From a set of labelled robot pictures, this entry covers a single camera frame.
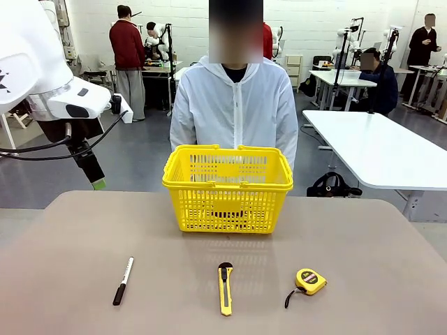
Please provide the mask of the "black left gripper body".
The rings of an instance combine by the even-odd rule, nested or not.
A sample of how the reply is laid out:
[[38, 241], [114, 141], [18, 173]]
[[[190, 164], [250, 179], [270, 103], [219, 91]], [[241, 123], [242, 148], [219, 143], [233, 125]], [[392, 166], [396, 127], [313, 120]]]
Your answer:
[[71, 127], [71, 139], [75, 141], [89, 140], [104, 133], [99, 119], [58, 119], [37, 123], [50, 142], [58, 142], [66, 137], [67, 124]]

